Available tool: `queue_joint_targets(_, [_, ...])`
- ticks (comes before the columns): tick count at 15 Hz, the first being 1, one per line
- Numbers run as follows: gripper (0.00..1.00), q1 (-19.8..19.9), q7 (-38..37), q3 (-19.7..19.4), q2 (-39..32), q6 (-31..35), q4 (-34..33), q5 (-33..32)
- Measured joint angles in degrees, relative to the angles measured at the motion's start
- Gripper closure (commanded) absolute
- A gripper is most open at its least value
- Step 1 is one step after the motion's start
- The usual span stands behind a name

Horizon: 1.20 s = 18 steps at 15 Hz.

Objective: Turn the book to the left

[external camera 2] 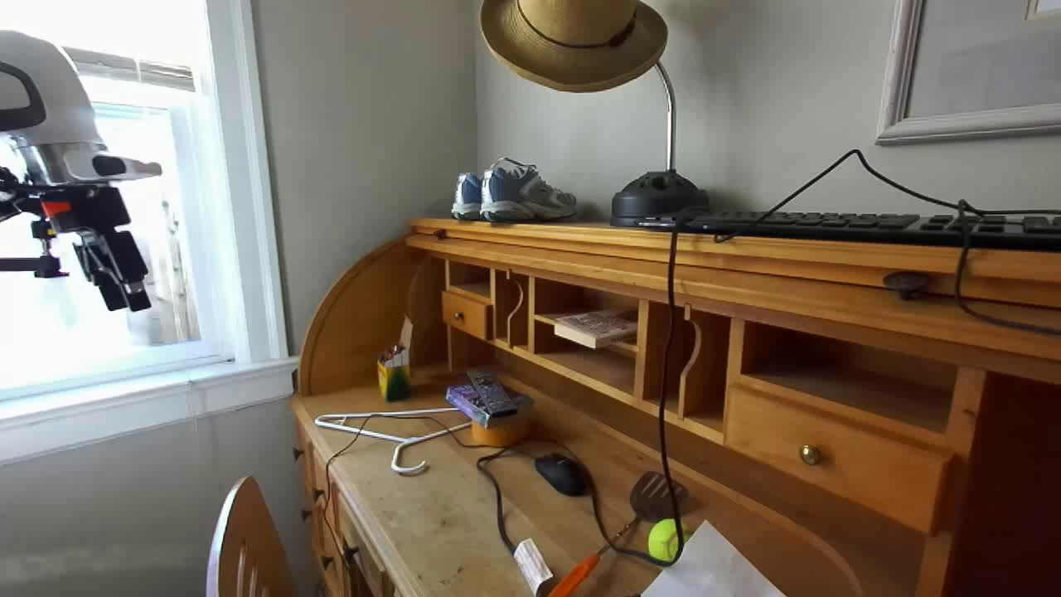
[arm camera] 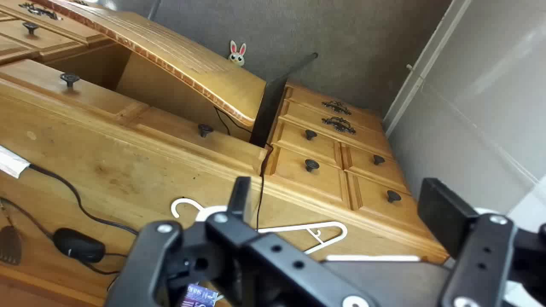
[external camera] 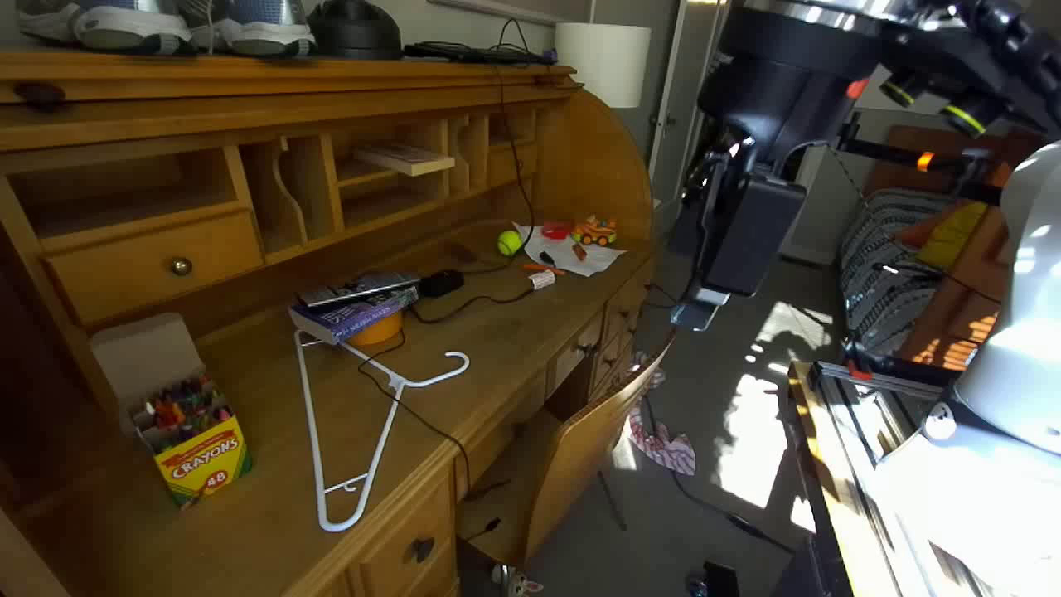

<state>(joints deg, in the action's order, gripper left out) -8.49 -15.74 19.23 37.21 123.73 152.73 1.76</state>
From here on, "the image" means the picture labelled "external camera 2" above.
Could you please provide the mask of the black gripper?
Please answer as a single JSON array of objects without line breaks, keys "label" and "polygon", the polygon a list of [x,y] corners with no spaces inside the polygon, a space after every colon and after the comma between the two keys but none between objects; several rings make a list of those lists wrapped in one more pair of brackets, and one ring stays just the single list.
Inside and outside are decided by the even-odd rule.
[{"label": "black gripper", "polygon": [[109,313],[149,307],[145,262],[137,238],[128,232],[131,213],[123,195],[108,182],[45,187],[18,180],[0,169],[0,218],[30,215],[30,234],[40,242],[38,254],[0,259],[0,272],[32,272],[38,280],[59,280],[53,238],[76,232],[76,254],[84,274],[100,290]]}]

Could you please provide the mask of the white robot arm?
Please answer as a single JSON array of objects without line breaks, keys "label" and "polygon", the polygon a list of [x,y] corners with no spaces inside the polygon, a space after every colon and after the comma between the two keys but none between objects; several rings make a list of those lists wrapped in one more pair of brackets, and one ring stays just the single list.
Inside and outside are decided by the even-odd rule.
[{"label": "white robot arm", "polygon": [[23,158],[19,175],[0,169],[0,215],[30,215],[40,242],[38,254],[8,259],[4,270],[62,280],[53,238],[76,232],[79,270],[108,307],[144,313],[145,262],[121,182],[160,175],[163,165],[108,149],[76,67],[56,44],[0,32],[0,136]]}]

